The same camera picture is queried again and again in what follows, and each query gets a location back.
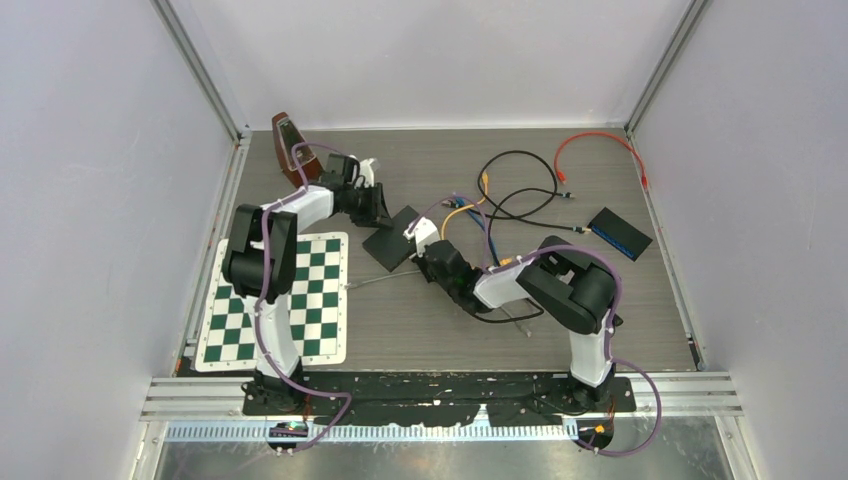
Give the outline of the green white chessboard mat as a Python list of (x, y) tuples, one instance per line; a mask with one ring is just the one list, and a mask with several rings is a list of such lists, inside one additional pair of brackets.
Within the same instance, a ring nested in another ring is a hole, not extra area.
[[(305, 366), (344, 362), (347, 345), (348, 234), (327, 232), (298, 237), (296, 272), (288, 301), (294, 345)], [(258, 349), (252, 300), (225, 280), (227, 240), (216, 248), (203, 307), (193, 369), (201, 372), (252, 370)]]

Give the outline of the dark grey network switch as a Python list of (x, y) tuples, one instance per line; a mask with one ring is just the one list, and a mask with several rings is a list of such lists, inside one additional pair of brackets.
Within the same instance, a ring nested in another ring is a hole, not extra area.
[(363, 249), (386, 271), (393, 272), (416, 252), (415, 242), (404, 232), (417, 217), (415, 209), (404, 207), (392, 218), (393, 226), (375, 231), (362, 243)]

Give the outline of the black blue network switch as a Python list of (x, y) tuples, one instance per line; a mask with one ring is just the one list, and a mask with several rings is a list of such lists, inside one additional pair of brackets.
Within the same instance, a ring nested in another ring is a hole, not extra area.
[(609, 208), (603, 208), (588, 223), (588, 228), (631, 261), (637, 261), (653, 239)]

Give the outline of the brown wooden metronome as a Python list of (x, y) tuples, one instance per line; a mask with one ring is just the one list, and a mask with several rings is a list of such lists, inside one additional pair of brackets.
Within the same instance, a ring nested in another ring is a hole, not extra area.
[[(280, 112), (272, 118), (272, 136), (281, 172), (295, 188), (301, 187), (303, 182), (300, 170), (292, 158), (292, 148), (303, 143), (305, 139), (286, 112)], [(309, 146), (300, 147), (295, 158), (309, 182), (320, 178), (323, 167)]]

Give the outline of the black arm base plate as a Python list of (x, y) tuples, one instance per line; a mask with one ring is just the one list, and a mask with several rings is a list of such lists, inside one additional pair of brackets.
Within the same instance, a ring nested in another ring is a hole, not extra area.
[(631, 413), (631, 382), (599, 387), (550, 372), (334, 372), (298, 377), (298, 387), (260, 373), (245, 381), (246, 416), (294, 415), (326, 426), (466, 426), (486, 414), (497, 426), (554, 425), (565, 416)]

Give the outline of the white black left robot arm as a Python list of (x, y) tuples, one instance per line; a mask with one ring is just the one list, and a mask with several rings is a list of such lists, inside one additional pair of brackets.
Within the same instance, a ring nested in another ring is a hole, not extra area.
[(222, 272), (237, 295), (253, 303), (257, 366), (246, 388), (266, 397), (284, 414), (298, 412), (306, 399), (349, 402), (350, 394), (324, 392), (302, 383), (302, 360), (290, 328), (289, 295), (296, 277), (297, 242), (307, 227), (337, 213), (359, 227), (388, 229), (393, 222), (375, 158), (359, 160), (332, 153), (311, 181), (304, 170), (293, 193), (265, 206), (236, 210)]

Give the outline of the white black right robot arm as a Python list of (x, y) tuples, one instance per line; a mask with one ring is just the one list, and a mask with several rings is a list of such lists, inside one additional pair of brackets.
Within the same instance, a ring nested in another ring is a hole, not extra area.
[(609, 400), (622, 281), (601, 257), (549, 236), (537, 250), (501, 266), (474, 267), (447, 240), (418, 249), (411, 260), (427, 281), (481, 322), (493, 324), (483, 315), (514, 301), (527, 300), (550, 315), (569, 331), (567, 397), (586, 411)]

